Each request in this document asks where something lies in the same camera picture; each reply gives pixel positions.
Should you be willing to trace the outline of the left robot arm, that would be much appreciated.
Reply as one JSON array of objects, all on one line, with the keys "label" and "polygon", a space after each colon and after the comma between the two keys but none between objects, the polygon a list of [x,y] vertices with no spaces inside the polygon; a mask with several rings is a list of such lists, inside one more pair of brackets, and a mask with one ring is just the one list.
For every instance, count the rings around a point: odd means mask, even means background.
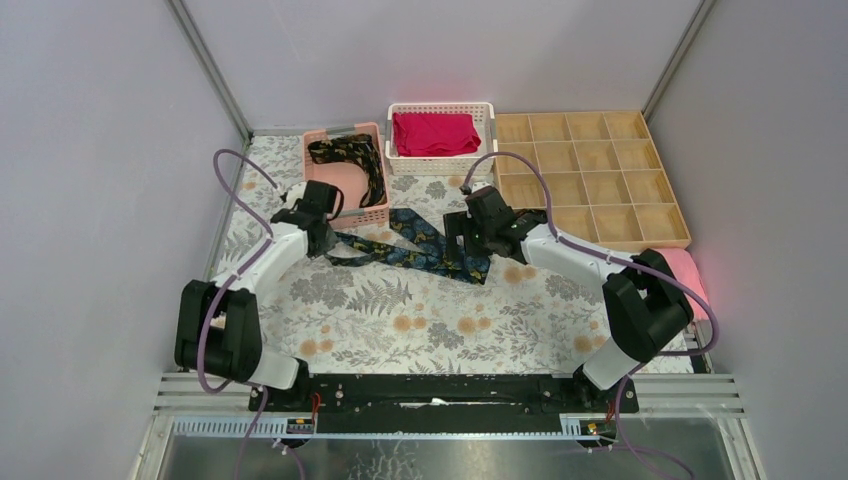
[{"label": "left robot arm", "polygon": [[296,411],[310,397],[308,381],[298,376],[303,364],[264,349],[259,305],[292,266],[335,246],[329,221],[341,213],[344,194],[333,185],[308,180],[289,188],[282,200],[283,208],[270,220],[270,233],[241,266],[183,288],[174,359],[178,366],[205,375],[270,387],[282,408]]}]

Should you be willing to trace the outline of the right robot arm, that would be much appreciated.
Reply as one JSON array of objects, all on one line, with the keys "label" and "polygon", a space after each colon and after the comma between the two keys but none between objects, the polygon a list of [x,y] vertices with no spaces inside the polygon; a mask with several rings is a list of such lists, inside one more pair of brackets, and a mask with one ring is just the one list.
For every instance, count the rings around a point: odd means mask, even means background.
[{"label": "right robot arm", "polygon": [[573,396],[583,410],[601,410],[614,386],[693,320],[684,286],[659,252],[603,249],[557,229],[545,210],[513,209],[487,183],[466,193],[465,210],[443,217],[450,260],[497,255],[553,272],[601,299],[610,336],[574,373]]}]

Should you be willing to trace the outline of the pink plastic basket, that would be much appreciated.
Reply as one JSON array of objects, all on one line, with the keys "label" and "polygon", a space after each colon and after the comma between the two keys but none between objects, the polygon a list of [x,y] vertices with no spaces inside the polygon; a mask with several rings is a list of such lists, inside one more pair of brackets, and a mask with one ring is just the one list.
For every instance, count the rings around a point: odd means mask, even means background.
[{"label": "pink plastic basket", "polygon": [[[369,134],[373,137],[373,143],[379,149],[382,157],[385,187],[387,189],[386,201],[373,207],[360,207],[359,202],[367,190],[367,176],[356,165],[349,163],[315,164],[308,151],[307,144],[324,139],[333,139],[344,135]],[[359,227],[362,225],[377,224],[389,220],[389,188],[387,185],[387,169],[383,155],[383,142],[377,124],[359,123],[351,127],[340,127],[308,131],[303,135],[303,162],[304,178],[316,180],[338,187],[344,194],[344,204],[341,213],[330,225],[335,230]]]}]

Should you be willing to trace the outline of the black gold necktie in basket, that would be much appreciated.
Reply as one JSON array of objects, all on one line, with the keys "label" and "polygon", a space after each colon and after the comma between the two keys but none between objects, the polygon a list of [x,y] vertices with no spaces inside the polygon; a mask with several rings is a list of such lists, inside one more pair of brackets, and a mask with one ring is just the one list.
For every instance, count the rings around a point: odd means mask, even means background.
[{"label": "black gold necktie in basket", "polygon": [[386,201],[382,157],[371,135],[360,133],[316,140],[307,144],[307,151],[315,164],[349,163],[366,174],[367,190],[360,207],[373,207]]}]

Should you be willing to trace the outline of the floral table mat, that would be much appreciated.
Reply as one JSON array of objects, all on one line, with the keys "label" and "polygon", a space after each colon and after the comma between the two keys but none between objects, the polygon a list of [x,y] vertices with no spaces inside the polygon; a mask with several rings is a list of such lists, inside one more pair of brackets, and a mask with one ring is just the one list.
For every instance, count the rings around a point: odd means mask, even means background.
[{"label": "floral table mat", "polygon": [[482,285],[304,260],[264,297],[259,319],[266,349],[315,373],[566,374],[609,336],[586,289],[500,257]]}]

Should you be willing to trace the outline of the white plastic basket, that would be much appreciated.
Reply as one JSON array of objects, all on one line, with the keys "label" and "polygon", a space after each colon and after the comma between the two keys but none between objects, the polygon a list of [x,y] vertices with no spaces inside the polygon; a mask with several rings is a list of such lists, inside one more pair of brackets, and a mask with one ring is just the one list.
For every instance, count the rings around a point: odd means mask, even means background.
[{"label": "white plastic basket", "polygon": [[[466,113],[473,117],[474,127],[482,139],[479,149],[473,154],[453,157],[404,157],[394,144],[392,115],[394,113],[433,112]],[[448,103],[392,103],[388,107],[386,120],[385,153],[393,173],[396,175],[463,175],[481,156],[498,147],[495,129],[495,109],[490,102]]]}]

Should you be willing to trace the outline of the red folded cloth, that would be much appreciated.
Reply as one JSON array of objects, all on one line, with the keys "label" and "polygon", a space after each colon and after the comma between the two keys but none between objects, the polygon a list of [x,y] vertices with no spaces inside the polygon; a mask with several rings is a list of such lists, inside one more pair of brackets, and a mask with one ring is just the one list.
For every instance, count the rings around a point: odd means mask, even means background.
[{"label": "red folded cloth", "polygon": [[466,113],[394,113],[392,127],[395,147],[404,157],[461,156],[482,144],[472,115]]}]

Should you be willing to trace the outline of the wooden compartment tray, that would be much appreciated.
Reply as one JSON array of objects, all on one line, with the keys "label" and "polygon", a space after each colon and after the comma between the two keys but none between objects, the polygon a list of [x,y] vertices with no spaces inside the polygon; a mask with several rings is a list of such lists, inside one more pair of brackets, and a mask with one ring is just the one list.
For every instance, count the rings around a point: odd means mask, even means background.
[{"label": "wooden compartment tray", "polygon": [[553,200],[561,230],[614,250],[686,248],[691,235],[639,111],[500,114],[494,183],[515,209]]}]

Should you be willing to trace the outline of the pink folded cloth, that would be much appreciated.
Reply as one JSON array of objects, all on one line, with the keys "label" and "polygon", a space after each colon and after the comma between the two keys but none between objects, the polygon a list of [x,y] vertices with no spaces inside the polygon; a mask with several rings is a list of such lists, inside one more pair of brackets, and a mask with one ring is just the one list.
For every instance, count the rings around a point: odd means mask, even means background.
[{"label": "pink folded cloth", "polygon": [[683,248],[658,248],[675,278],[705,302],[709,302],[698,267]]}]

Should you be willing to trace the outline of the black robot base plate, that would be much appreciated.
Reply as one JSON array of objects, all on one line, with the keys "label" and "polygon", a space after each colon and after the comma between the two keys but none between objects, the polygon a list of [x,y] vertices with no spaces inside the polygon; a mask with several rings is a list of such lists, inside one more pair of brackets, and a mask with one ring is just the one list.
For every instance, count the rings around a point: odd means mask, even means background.
[{"label": "black robot base plate", "polygon": [[640,410],[631,381],[618,395],[539,374],[306,374],[288,390],[255,391],[248,407],[303,413],[320,434],[553,434],[563,417]]}]

